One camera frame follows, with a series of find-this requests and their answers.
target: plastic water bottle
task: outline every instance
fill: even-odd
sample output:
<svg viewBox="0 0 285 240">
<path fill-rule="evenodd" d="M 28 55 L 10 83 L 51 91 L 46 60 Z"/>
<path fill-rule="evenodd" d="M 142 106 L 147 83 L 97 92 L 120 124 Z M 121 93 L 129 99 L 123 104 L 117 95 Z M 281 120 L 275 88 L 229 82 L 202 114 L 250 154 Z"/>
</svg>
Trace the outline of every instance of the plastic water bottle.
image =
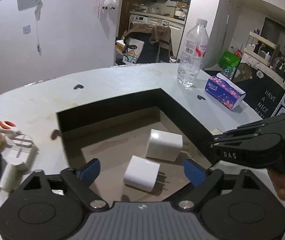
<svg viewBox="0 0 285 240">
<path fill-rule="evenodd" d="M 232 80 L 232 73 L 233 73 L 233 67 L 228 66 L 226 69 L 222 70 L 220 72 L 223 76 L 227 77 L 229 80 Z"/>
<path fill-rule="evenodd" d="M 209 41 L 206 26 L 206 20 L 197 19 L 196 26 L 187 33 L 177 70 L 178 81 L 186 87 L 194 84 L 206 52 Z"/>
</svg>

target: metal screw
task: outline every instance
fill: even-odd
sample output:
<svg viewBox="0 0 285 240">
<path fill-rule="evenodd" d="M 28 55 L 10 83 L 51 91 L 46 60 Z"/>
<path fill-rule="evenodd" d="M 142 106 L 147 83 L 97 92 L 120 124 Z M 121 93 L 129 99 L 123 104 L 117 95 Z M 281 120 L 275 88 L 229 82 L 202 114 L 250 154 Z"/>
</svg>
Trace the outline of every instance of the metal screw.
<svg viewBox="0 0 285 240">
<path fill-rule="evenodd" d="M 195 204 L 193 203 L 193 201 L 190 200 L 182 200 L 178 204 L 178 206 L 180 206 L 182 209 L 191 209 L 194 205 Z"/>
<path fill-rule="evenodd" d="M 92 202 L 90 202 L 90 206 L 96 209 L 103 208 L 105 205 L 106 205 L 106 202 L 103 200 L 93 200 Z"/>
</svg>

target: kitchen counter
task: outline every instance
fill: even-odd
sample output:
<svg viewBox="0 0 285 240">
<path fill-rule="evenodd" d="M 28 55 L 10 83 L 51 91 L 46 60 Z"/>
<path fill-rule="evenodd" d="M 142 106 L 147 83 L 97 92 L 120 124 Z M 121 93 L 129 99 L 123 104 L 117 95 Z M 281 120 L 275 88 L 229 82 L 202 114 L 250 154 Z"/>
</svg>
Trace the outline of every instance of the kitchen counter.
<svg viewBox="0 0 285 240">
<path fill-rule="evenodd" d="M 235 129 L 261 119 L 244 102 L 232 112 L 206 93 L 204 87 L 209 75 L 203 71 L 199 73 L 195 88 L 181 86 L 176 80 L 177 67 L 178 64 L 155 63 L 100 68 L 20 87 L 0 95 L 0 120 L 14 122 L 22 133 L 33 138 L 38 153 L 32 171 L 42 169 L 46 174 L 57 174 L 68 167 L 68 162 L 60 137 L 56 140 L 50 138 L 52 131 L 59 129 L 56 112 L 79 105 L 162 88 L 209 131 Z M 83 85 L 83 89 L 75 90 L 77 84 Z M 198 100 L 197 95 L 205 100 Z M 229 173 L 238 173 L 243 168 L 225 162 L 216 167 Z M 275 194 L 266 170 L 252 170 Z M 0 206 L 7 197 L 8 194 L 0 190 Z"/>
<path fill-rule="evenodd" d="M 166 21 L 170 21 L 170 22 L 174 22 L 174 23 L 179 23 L 179 24 L 185 25 L 185 21 L 177 20 L 175 18 L 171 18 L 171 17 L 167 17 L 167 16 L 163 16 L 163 15 L 158 15 L 158 14 L 153 14 L 153 13 L 136 12 L 136 11 L 130 11 L 130 13 L 131 14 L 135 14 L 135 15 L 154 17 L 154 18 L 163 19 L 163 20 L 166 20 Z"/>
</svg>

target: bottle label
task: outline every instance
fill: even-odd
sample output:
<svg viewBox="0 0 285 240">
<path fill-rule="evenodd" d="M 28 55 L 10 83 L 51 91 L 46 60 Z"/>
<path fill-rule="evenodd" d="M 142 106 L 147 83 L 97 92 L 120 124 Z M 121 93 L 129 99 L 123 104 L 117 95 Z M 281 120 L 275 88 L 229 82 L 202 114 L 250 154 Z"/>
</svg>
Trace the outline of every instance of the bottle label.
<svg viewBox="0 0 285 240">
<path fill-rule="evenodd" d="M 207 44 L 201 43 L 199 46 L 196 46 L 195 53 L 198 57 L 204 57 L 207 49 Z"/>
<path fill-rule="evenodd" d="M 187 52 L 188 54 L 193 54 L 195 47 L 196 43 L 191 41 L 186 41 L 185 52 Z"/>
</svg>

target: cartoon print bag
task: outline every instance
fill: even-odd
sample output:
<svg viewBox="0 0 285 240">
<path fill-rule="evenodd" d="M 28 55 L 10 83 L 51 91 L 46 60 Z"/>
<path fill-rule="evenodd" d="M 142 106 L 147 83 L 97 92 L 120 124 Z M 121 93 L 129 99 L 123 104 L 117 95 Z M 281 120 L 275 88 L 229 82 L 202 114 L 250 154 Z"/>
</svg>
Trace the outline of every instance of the cartoon print bag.
<svg viewBox="0 0 285 240">
<path fill-rule="evenodd" d="M 145 42 L 143 41 L 127 37 L 126 48 L 123 52 L 123 62 L 127 65 L 135 64 L 143 50 L 144 44 Z"/>
</svg>

